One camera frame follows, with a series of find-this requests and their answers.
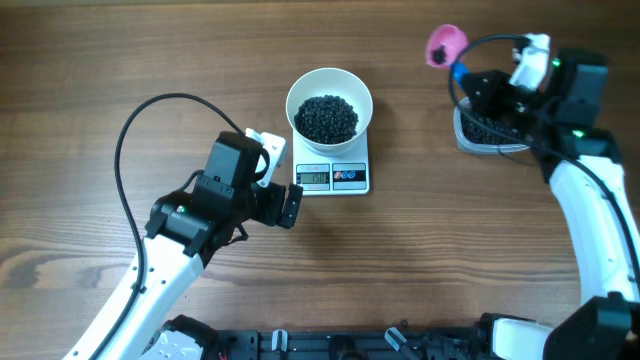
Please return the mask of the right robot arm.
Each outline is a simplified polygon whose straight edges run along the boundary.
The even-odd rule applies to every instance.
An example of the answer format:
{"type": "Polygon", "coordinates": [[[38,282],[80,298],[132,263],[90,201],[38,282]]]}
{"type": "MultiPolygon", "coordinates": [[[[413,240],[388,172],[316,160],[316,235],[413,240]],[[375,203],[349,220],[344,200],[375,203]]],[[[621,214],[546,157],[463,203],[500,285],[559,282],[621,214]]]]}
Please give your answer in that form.
{"type": "Polygon", "coordinates": [[[639,231],[613,135],[595,126],[608,77],[604,57],[562,49],[521,51],[513,74],[452,65],[459,113],[533,153],[558,201],[578,263],[581,304],[554,328],[487,315],[474,355],[488,359],[636,359],[639,356],[639,231]]]}

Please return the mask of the pink scoop blue handle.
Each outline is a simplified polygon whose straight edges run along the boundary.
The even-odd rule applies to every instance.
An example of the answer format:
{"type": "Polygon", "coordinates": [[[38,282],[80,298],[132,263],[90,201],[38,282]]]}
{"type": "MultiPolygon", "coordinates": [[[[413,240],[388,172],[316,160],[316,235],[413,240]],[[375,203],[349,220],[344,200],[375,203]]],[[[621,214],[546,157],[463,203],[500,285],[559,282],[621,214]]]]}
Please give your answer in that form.
{"type": "Polygon", "coordinates": [[[437,27],[427,40],[425,47],[425,63],[437,69],[449,70],[457,56],[468,46],[467,35],[458,27],[443,24],[437,27]],[[447,62],[445,65],[435,66],[431,61],[431,51],[441,45],[446,47],[447,62]]]}

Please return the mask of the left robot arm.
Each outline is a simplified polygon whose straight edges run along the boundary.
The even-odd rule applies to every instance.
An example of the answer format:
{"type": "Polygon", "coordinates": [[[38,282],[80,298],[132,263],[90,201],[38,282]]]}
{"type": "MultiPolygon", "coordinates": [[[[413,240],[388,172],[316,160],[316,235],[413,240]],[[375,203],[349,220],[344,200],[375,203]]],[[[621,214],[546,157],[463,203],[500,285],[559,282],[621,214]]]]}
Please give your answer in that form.
{"type": "Polygon", "coordinates": [[[244,222],[290,229],[301,187],[271,177],[287,152],[284,138],[252,129],[223,132],[202,171],[152,206],[129,269],[70,359],[139,359],[178,298],[221,248],[247,239],[244,222]]]}

